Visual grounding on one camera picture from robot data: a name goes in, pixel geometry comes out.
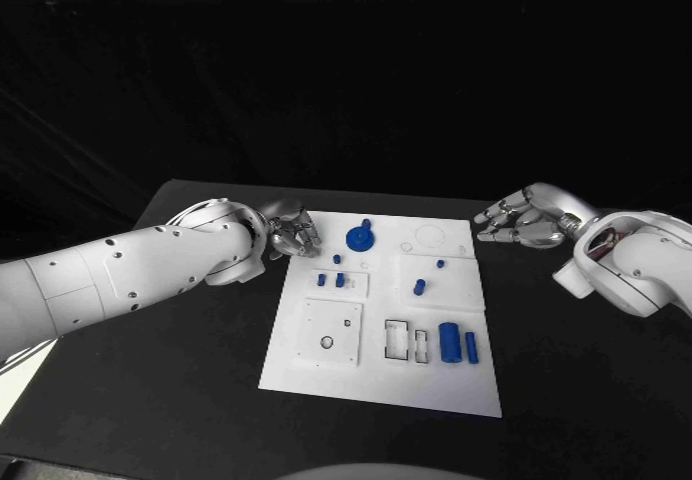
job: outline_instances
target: small blue part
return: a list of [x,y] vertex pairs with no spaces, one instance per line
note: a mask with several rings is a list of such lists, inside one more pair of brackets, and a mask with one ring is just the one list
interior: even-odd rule
[[364,252],[372,248],[374,244],[374,235],[370,230],[370,221],[363,220],[359,227],[348,230],[346,234],[346,245],[354,252]]
[[421,296],[423,290],[425,290],[425,280],[423,280],[422,278],[419,278],[419,279],[415,281],[413,294],[418,295],[418,296]]
[[478,363],[478,352],[475,350],[475,335],[472,332],[464,333],[465,338],[465,354],[468,355],[468,363]]
[[451,322],[439,324],[439,356],[444,363],[461,362],[461,341],[458,325]]

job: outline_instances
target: circular hole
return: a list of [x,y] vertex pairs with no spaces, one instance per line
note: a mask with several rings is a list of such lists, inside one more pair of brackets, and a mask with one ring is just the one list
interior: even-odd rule
[[328,350],[331,348],[331,345],[334,345],[334,339],[331,337],[321,337],[320,345],[321,348]]

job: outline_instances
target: raised white platform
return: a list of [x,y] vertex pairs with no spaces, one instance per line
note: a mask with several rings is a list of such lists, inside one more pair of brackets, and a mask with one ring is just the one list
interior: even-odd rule
[[[259,388],[500,417],[468,222],[310,214],[321,255],[291,258]],[[346,232],[363,218],[372,222],[374,246],[357,253],[346,246]],[[344,273],[343,288],[334,287],[337,272]],[[422,296],[412,293],[418,278],[426,283]],[[408,322],[408,360],[385,358],[386,320]],[[458,325],[461,363],[439,359],[442,322]],[[426,332],[423,365],[413,358],[416,330]],[[467,361],[464,332],[475,334],[477,365]]]

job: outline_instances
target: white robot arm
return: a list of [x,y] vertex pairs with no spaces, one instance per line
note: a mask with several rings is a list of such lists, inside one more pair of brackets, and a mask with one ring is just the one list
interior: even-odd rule
[[314,256],[320,238],[299,202],[252,210],[227,199],[144,228],[0,265],[0,361],[39,342],[209,285],[263,272],[266,245]]
[[[516,218],[516,225],[503,228]],[[552,248],[573,240],[573,257],[553,274],[576,298],[594,290],[620,310],[647,317],[671,303],[692,316],[692,226],[656,212],[602,216],[560,188],[536,183],[475,216],[490,220],[480,241]]]

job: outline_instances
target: white board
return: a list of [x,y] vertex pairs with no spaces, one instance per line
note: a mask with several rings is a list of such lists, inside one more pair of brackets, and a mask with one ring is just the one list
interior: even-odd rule
[[[500,417],[468,222],[333,212],[310,214],[323,239],[321,254],[289,260],[259,388]],[[346,232],[364,218],[372,223],[374,245],[357,253],[346,246]],[[338,265],[333,263],[334,254],[341,257]],[[442,268],[436,268],[439,259],[445,261]],[[327,275],[324,287],[317,286],[320,272]],[[337,272],[344,273],[346,283],[348,278],[354,279],[354,287],[333,287]],[[426,282],[421,296],[412,292],[418,278]],[[314,327],[312,331],[308,327],[311,340],[305,340],[305,319],[312,318],[308,317],[310,300],[340,305],[320,308],[323,330]],[[344,330],[337,327],[350,320],[343,317],[350,308],[359,313],[356,365],[346,365],[346,357],[337,355],[337,350],[334,355],[328,353],[336,348],[336,338],[328,349],[320,351],[317,345],[324,336],[331,337],[324,332],[343,334]],[[408,360],[385,358],[386,320],[408,322]],[[461,363],[448,364],[439,359],[438,325],[442,322],[458,325]],[[416,330],[426,332],[428,363],[422,365],[415,363]],[[477,365],[467,362],[464,332],[475,334]],[[305,341],[321,363],[314,359],[305,361],[302,355],[297,355],[305,351]]]

